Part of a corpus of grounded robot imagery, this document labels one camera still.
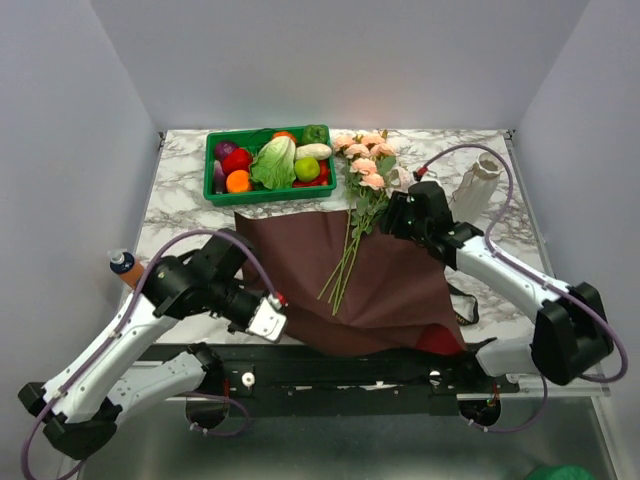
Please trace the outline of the pink artificial flowers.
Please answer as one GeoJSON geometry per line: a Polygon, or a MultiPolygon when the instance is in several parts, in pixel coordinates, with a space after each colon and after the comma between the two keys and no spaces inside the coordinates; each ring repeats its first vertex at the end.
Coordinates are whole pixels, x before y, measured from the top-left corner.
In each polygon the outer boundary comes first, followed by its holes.
{"type": "Polygon", "coordinates": [[[338,137],[334,151],[344,160],[347,223],[342,256],[318,297],[326,299],[331,313],[337,315],[362,239],[373,232],[392,194],[407,190],[413,177],[397,163],[386,130],[338,137]]]}

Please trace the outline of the black ribbon with gold text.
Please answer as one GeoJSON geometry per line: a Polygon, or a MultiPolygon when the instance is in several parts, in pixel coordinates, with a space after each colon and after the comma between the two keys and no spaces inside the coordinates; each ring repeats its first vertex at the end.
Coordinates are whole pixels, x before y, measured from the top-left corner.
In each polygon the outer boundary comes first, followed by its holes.
{"type": "Polygon", "coordinates": [[[458,325],[461,327],[477,325],[480,320],[477,298],[450,283],[448,283],[448,289],[458,325]]]}

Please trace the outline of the red paper bouquet wrap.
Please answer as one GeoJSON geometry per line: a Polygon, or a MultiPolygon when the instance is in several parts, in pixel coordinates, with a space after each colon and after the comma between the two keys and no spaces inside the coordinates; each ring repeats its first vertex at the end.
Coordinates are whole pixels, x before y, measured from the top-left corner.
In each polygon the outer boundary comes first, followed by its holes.
{"type": "Polygon", "coordinates": [[[374,232],[340,267],[346,222],[340,211],[235,216],[236,231],[288,302],[286,335],[344,357],[465,351],[441,264],[413,242],[374,232]]]}

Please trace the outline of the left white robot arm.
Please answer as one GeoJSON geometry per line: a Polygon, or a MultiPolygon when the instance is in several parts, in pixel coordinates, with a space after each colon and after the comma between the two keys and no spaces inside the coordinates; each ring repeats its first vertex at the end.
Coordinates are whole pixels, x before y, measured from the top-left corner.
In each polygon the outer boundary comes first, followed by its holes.
{"type": "Polygon", "coordinates": [[[130,417],[175,395],[232,405],[223,362],[203,343],[144,374],[130,369],[179,321],[209,313],[237,330],[279,340],[286,318],[253,245],[228,229],[205,230],[208,241],[182,255],[161,248],[124,305],[63,371],[18,393],[35,431],[63,455],[85,461],[130,417]]]}

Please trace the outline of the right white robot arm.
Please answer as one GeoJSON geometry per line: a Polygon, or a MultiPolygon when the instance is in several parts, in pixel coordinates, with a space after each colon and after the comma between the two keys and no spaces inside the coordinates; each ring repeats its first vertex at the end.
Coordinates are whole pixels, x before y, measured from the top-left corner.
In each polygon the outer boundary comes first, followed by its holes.
{"type": "Polygon", "coordinates": [[[436,182],[394,192],[380,230],[415,242],[441,264],[483,283],[529,321],[521,336],[491,340],[461,365],[467,389],[483,391],[507,374],[540,374],[564,386],[613,352],[613,335],[594,286],[545,275],[493,245],[478,227],[454,221],[436,182]]]}

